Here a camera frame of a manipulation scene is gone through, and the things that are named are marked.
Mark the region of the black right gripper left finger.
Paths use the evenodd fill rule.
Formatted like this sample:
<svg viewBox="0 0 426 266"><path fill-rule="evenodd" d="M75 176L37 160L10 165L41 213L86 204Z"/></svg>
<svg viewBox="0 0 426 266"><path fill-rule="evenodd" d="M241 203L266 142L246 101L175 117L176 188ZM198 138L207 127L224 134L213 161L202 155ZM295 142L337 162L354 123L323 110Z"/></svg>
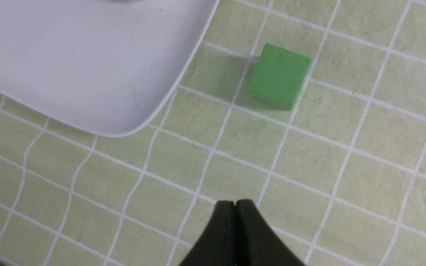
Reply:
<svg viewBox="0 0 426 266"><path fill-rule="evenodd" d="M180 265L234 266L235 215L234 202L218 201L208 224Z"/></svg>

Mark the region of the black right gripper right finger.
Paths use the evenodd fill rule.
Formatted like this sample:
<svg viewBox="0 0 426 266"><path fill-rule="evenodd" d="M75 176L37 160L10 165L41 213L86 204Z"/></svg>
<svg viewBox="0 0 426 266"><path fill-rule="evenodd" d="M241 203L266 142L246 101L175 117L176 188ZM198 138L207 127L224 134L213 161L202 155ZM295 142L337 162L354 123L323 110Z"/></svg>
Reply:
<svg viewBox="0 0 426 266"><path fill-rule="evenodd" d="M235 258L237 266L304 265L274 233L250 199L236 202Z"/></svg>

